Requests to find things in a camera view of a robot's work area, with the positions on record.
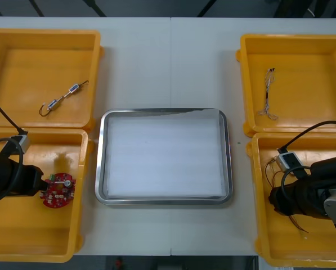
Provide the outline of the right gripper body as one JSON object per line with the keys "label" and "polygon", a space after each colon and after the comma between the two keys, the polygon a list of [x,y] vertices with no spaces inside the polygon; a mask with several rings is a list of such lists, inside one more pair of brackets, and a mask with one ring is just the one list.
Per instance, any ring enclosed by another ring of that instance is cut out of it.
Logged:
{"label": "right gripper body", "polygon": [[292,216],[295,214],[305,215],[305,212],[301,209],[296,200],[295,190],[297,184],[298,181],[285,185],[284,190],[286,195],[283,194],[283,190],[280,186],[271,190],[268,200],[275,212],[284,216]]}

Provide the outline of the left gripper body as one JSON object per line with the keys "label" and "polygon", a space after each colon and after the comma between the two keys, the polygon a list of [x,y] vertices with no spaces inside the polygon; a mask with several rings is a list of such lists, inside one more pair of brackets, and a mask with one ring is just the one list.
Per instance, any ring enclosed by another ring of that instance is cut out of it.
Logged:
{"label": "left gripper body", "polygon": [[34,196],[43,191],[43,172],[34,165],[24,165],[17,183],[17,195]]}

